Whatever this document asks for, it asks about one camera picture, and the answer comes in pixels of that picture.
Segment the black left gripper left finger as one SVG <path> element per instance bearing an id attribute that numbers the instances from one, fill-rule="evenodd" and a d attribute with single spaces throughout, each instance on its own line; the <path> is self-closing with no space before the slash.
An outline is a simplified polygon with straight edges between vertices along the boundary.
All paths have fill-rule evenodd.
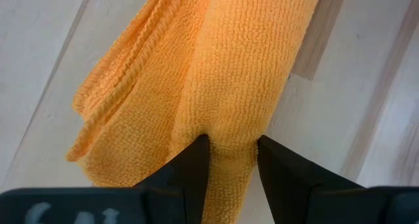
<path id="1" fill-rule="evenodd" d="M 208 186 L 210 141 L 198 136 L 180 154 L 139 182 L 140 209 L 134 223 L 202 222 Z"/>

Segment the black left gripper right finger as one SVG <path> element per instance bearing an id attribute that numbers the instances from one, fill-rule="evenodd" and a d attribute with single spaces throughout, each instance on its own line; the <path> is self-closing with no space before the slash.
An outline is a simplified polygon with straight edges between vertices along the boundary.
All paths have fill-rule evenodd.
<path id="1" fill-rule="evenodd" d="M 305 223 L 312 193 L 361 187 L 267 136 L 257 146 L 259 176 L 275 223 Z"/>

